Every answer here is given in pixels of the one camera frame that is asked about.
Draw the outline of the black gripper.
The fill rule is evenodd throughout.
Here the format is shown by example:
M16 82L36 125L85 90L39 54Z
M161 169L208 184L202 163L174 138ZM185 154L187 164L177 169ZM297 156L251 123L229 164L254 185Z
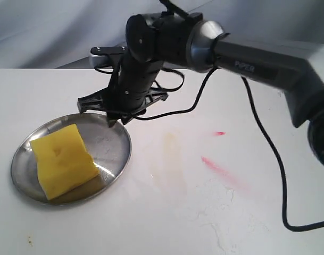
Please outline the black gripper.
M78 98L79 113L88 110L106 112L111 115L106 116L110 128L119 118L122 124L128 124L132 115L142 115L152 104L168 98L166 92L151 88L162 67L163 61L140 63L133 57L123 57L106 88Z

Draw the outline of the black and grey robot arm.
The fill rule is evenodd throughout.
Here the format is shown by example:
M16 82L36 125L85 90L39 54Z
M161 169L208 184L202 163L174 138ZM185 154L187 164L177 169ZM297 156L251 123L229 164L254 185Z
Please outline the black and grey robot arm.
M78 99L79 112L106 112L110 124L143 120L147 107L168 96L153 87L164 63L208 74L223 69L282 91L293 126L309 123L309 145L324 166L324 45L239 38L202 13L163 5L161 13L128 19L126 47L91 49L95 68L113 72L106 88Z

